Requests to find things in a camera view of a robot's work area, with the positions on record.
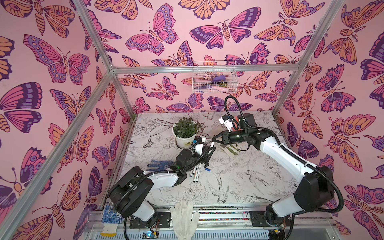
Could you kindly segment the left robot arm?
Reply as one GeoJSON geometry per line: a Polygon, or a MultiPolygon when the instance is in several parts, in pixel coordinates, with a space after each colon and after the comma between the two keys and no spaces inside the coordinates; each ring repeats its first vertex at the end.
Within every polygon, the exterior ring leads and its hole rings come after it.
{"type": "Polygon", "coordinates": [[[146,200],[151,190],[175,187],[187,179],[187,173],[195,166],[209,166],[215,147],[205,143],[196,145],[203,147],[201,153],[195,150],[182,150],[176,162],[166,170],[145,172],[140,167],[133,167],[108,191],[107,197],[114,205],[114,211],[124,219],[135,217],[145,227],[152,227],[158,222],[158,212],[153,204],[146,200]]]}

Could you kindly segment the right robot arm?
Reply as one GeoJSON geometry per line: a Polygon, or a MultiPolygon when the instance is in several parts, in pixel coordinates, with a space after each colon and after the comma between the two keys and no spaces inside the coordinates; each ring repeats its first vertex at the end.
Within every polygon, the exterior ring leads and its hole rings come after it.
{"type": "Polygon", "coordinates": [[[333,172],[326,166],[316,166],[280,142],[270,129],[258,127],[252,114],[224,115],[219,119],[226,130],[212,141],[230,145],[247,143],[278,162],[299,183],[295,192],[269,204],[265,211],[270,226],[280,225],[287,216],[304,213],[338,213],[343,209],[344,197],[334,183],[333,172]]]}

